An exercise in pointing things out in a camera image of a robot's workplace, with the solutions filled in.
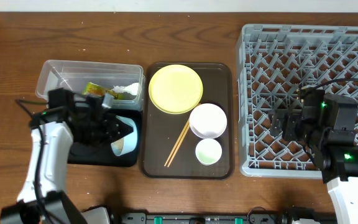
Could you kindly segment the light blue bowl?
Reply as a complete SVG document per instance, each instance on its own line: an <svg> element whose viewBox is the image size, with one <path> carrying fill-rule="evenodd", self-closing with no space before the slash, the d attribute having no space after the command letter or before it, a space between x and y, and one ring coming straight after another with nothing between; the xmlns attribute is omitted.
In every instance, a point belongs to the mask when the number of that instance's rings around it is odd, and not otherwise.
<svg viewBox="0 0 358 224"><path fill-rule="evenodd" d="M125 154L132 152L136 148L136 145L138 143L138 130L137 130L136 123L134 122L133 119L125 118L122 116L118 116L118 117L121 118L123 120L123 122L131 125L134 128L133 133L131 133L123 138L124 139L124 149L122 151L122 154L120 155L120 156L123 156Z"/></svg>

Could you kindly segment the green orange snack wrapper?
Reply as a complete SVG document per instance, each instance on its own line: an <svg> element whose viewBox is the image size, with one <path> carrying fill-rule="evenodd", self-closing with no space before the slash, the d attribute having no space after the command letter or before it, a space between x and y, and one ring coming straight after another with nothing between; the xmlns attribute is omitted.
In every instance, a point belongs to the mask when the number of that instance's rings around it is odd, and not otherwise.
<svg viewBox="0 0 358 224"><path fill-rule="evenodd" d="M107 93L109 95L113 96L113 98L115 100L123 100L124 99L123 94L116 93L113 90L110 90L110 89L105 88L103 86L99 86L99 85L97 85L95 83L92 83L92 82L88 82L86 84L85 89L82 92L83 95L94 95L94 96L104 96Z"/></svg>

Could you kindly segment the white tissue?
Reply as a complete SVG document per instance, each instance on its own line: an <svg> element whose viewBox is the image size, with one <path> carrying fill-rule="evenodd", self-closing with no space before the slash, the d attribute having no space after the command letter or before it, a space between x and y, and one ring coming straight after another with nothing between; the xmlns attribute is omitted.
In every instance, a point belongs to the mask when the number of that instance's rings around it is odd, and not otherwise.
<svg viewBox="0 0 358 224"><path fill-rule="evenodd" d="M132 83L128 86L114 86L111 90L119 94L127 93L136 96L139 90L139 83Z"/></svg>

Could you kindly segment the yellow plate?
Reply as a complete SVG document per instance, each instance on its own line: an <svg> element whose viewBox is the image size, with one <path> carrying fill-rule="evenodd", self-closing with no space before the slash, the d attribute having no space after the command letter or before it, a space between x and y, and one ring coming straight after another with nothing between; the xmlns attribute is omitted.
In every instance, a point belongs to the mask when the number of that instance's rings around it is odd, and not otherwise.
<svg viewBox="0 0 358 224"><path fill-rule="evenodd" d="M149 82L152 103L168 114L191 111L203 96L200 76L185 65L167 65L157 70Z"/></svg>

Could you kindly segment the small white green cup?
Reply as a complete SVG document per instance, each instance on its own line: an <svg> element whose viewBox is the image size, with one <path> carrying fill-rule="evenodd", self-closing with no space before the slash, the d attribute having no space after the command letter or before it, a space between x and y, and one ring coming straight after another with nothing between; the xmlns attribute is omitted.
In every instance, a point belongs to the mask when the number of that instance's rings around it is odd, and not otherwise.
<svg viewBox="0 0 358 224"><path fill-rule="evenodd" d="M210 166L220 160L222 147L215 139L203 139L196 145L195 154L202 165Z"/></svg>

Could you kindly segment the rice food waste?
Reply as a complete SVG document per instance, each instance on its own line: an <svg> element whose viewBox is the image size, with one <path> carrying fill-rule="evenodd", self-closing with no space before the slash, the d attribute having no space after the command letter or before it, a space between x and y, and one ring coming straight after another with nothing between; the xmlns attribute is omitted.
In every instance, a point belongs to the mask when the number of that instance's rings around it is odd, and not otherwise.
<svg viewBox="0 0 358 224"><path fill-rule="evenodd" d="M111 143L111 149L113 151L113 153L116 155L116 156L120 156L122 154L122 151L124 149L124 139L121 138L115 142L112 142Z"/></svg>

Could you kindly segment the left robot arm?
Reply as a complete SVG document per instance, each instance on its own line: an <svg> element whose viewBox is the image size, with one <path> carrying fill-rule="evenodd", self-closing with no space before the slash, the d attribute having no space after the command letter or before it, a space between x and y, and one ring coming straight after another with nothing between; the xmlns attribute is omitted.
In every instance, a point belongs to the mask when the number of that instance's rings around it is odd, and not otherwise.
<svg viewBox="0 0 358 224"><path fill-rule="evenodd" d="M1 210L0 222L110 223L104 206L80 212L66 193L71 146L111 145L138 134L136 123L102 106L104 97L83 95L64 88L48 92L47 109L30 114L32 153L25 183L14 205Z"/></svg>

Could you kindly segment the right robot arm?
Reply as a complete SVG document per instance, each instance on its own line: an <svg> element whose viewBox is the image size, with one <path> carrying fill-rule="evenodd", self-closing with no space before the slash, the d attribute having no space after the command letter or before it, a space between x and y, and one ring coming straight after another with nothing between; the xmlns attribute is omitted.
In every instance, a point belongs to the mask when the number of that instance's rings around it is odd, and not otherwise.
<svg viewBox="0 0 358 224"><path fill-rule="evenodd" d="M357 100L327 94L320 87L302 88L300 110L269 113L270 133L285 141L302 142L334 204L338 223L358 223Z"/></svg>

